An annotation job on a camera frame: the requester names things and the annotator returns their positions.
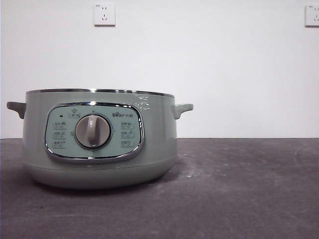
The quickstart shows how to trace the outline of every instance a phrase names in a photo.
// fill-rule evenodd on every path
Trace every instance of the dark floor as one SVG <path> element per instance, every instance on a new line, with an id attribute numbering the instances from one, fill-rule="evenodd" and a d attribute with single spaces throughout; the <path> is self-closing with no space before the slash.
<path id="1" fill-rule="evenodd" d="M 318 239 L 318 139 L 179 139 L 164 177 L 112 190 L 33 182 L 1 140 L 2 239 Z"/>

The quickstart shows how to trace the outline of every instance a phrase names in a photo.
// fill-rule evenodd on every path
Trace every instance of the wall outlet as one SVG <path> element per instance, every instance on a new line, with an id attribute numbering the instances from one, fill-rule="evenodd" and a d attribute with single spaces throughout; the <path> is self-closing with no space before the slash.
<path id="1" fill-rule="evenodd" d="M 319 27 L 319 5 L 307 5 L 305 26 Z"/>
<path id="2" fill-rule="evenodd" d="M 115 26 L 115 4 L 95 4 L 94 25 Z"/>

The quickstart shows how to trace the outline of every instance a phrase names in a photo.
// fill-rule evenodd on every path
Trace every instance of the stainless steel rim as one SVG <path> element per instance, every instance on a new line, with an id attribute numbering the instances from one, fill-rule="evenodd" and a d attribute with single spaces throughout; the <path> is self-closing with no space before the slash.
<path id="1" fill-rule="evenodd" d="M 128 94 L 143 94 L 143 95 L 155 95 L 155 96 L 167 96 L 174 98 L 173 95 L 151 91 L 132 91 L 132 90 L 112 90 L 112 89 L 43 89 L 33 90 L 26 92 L 27 94 L 33 93 L 47 93 L 47 92 L 107 92 L 107 93 L 128 93 Z"/>

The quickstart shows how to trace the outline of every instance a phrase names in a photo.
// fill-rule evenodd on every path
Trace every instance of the gray knob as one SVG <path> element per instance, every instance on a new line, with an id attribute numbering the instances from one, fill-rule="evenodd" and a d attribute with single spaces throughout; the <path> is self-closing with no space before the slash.
<path id="1" fill-rule="evenodd" d="M 87 148 L 97 148 L 110 136 L 109 123 L 101 116 L 89 115 L 81 118 L 75 126 L 75 137 Z"/>

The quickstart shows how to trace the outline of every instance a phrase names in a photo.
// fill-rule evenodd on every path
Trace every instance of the pot handle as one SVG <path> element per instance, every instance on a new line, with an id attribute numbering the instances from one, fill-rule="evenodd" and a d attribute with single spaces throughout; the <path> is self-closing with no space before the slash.
<path id="1" fill-rule="evenodd" d="M 186 111 L 192 111 L 194 108 L 193 104 L 181 104 L 181 105 L 175 105 L 173 108 L 174 113 L 174 119 L 179 119 L 180 115 Z"/>
<path id="2" fill-rule="evenodd" d="M 26 109 L 26 103 L 19 103 L 19 102 L 7 102 L 6 107 L 9 110 L 13 110 L 18 112 L 19 117 L 24 119 L 24 113 Z"/>

